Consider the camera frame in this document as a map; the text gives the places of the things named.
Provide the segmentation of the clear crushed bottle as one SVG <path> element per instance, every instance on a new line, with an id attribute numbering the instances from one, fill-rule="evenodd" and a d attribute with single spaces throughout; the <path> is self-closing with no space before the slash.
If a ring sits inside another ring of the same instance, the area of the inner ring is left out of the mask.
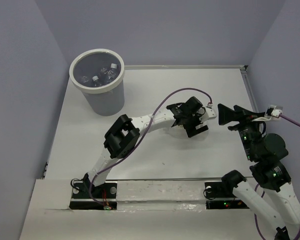
<path id="1" fill-rule="evenodd" d="M 115 63 L 112 63 L 106 73 L 105 82 L 107 84 L 113 82 L 118 76 L 118 65 Z"/>

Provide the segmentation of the clear unlabelled bottle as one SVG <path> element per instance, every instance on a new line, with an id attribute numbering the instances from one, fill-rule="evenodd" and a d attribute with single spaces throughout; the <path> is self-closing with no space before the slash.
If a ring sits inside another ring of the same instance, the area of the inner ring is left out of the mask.
<path id="1" fill-rule="evenodd" d="M 92 87 L 99 88 L 103 86 L 103 80 L 101 77 L 95 75 L 92 77 Z"/>

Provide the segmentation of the clear bottle cream label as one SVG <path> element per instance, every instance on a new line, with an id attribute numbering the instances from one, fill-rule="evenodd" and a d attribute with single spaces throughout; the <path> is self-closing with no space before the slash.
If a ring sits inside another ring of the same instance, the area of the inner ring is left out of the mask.
<path id="1" fill-rule="evenodd" d="M 209 130 L 206 130 L 204 132 L 201 132 L 201 133 L 189 138 L 186 133 L 186 130 L 182 126 L 164 128 L 162 131 L 165 134 L 170 135 L 171 137 L 176 138 L 176 139 L 182 139 L 182 140 L 188 139 L 188 140 L 193 140 L 193 141 L 204 141 L 209 135 Z"/>

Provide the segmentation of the blue label bottle front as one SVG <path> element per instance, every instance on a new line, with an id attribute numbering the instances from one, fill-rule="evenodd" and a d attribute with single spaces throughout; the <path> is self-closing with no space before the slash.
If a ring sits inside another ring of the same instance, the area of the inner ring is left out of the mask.
<path id="1" fill-rule="evenodd" d="M 107 67 L 100 67 L 100 68 L 98 69 L 98 78 L 99 78 L 100 80 L 104 80 L 105 77 L 106 77 L 107 74 L 108 74 L 108 71 L 109 71 L 109 69 L 108 69 Z"/>

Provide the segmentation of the blue label bottle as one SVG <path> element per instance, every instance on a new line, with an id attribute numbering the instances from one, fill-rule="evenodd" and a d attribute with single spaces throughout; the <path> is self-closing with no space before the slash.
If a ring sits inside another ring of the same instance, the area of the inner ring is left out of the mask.
<path id="1" fill-rule="evenodd" d="M 81 76 L 79 80 L 82 85 L 88 85 L 91 79 L 88 76 Z"/>
<path id="2" fill-rule="evenodd" d="M 107 67 L 100 67 L 100 68 L 98 69 L 98 78 L 99 78 L 100 80 L 104 80 L 105 77 L 106 77 L 107 74 L 108 74 L 108 71 L 109 71 L 109 69 L 108 69 Z"/>

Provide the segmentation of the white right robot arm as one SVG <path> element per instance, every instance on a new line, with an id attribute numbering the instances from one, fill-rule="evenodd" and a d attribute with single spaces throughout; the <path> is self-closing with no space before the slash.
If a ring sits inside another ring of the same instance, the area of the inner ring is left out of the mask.
<path id="1" fill-rule="evenodd" d="M 218 104 L 218 123 L 239 133 L 246 158 L 253 162 L 253 178 L 274 204 L 271 207 L 237 170 L 221 178 L 220 190 L 225 196 L 234 195 L 254 213 L 263 218 L 274 232 L 276 240 L 300 240 L 300 202 L 296 197 L 291 176 L 281 160 L 288 156 L 284 139 L 276 133 L 262 133 L 260 125 L 285 119 L 280 106 L 271 105 L 265 112 L 252 112 L 238 105 L 229 108 Z"/>

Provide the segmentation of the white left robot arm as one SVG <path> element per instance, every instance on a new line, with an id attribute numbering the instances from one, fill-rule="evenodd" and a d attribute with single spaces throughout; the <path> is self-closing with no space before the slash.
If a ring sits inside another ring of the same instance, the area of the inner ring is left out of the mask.
<path id="1" fill-rule="evenodd" d="M 186 136 L 192 138 L 207 131 L 207 121 L 215 117 L 213 103 L 204 106 L 194 96 L 164 109 L 158 107 L 152 114 L 140 117 L 121 115 L 105 133 L 101 156 L 82 179 L 84 193 L 95 200 L 111 169 L 131 155 L 146 134 L 181 127 Z"/>

